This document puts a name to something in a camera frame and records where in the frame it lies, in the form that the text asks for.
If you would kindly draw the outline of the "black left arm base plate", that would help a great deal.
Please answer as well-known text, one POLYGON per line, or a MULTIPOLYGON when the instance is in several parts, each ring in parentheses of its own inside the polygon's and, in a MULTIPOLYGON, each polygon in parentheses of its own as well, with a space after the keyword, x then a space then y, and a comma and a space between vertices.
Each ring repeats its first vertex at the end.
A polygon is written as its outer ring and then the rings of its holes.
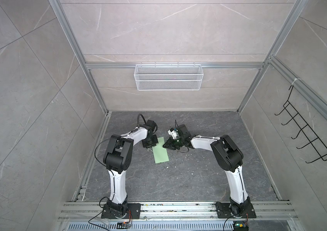
POLYGON ((122 205, 105 204, 102 209, 101 218, 109 219, 139 219, 141 213, 141 204, 128 203, 122 205))

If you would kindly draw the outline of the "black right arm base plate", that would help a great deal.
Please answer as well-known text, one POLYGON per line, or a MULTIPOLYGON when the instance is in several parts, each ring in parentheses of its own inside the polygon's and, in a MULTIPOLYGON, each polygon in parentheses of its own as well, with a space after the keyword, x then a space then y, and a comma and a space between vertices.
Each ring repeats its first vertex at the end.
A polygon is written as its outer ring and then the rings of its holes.
POLYGON ((216 202, 214 205, 218 218, 256 218, 256 212, 251 203, 239 206, 236 203, 216 202))

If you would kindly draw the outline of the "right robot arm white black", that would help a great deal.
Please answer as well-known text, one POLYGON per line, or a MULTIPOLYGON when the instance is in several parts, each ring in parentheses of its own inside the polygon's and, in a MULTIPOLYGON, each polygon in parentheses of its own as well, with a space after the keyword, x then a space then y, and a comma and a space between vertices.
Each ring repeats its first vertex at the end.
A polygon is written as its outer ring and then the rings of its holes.
POLYGON ((191 135, 187 127, 182 124, 168 130, 169 139, 163 148, 179 150, 181 147, 188 149, 204 149, 212 151, 218 165, 225 171, 230 188, 230 210, 235 217, 242 217, 250 208, 251 201, 245 188, 242 164, 243 153, 228 136, 206 137, 191 135))

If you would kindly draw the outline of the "light green paper sheet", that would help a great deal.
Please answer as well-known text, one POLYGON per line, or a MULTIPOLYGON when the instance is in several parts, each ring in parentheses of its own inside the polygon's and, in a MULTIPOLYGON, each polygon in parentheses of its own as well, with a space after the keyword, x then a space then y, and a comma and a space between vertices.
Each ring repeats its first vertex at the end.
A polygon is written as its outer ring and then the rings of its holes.
POLYGON ((163 148, 165 141, 164 137, 158 138, 158 144, 156 144, 153 150, 154 161, 156 164, 164 163, 169 161, 169 156, 167 153, 167 149, 163 148))

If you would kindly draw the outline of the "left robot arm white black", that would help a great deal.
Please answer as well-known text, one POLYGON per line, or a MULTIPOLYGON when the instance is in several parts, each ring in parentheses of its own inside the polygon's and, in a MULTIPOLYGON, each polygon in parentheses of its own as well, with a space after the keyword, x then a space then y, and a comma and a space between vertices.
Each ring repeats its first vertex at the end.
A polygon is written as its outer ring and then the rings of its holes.
POLYGON ((138 124, 132 131, 122 135, 112 135, 103 158, 110 176, 110 196, 107 207, 116 217, 123 217, 128 211, 126 192, 126 171, 132 161, 134 145, 142 142, 144 148, 158 144, 155 132, 158 126, 153 120, 138 124))

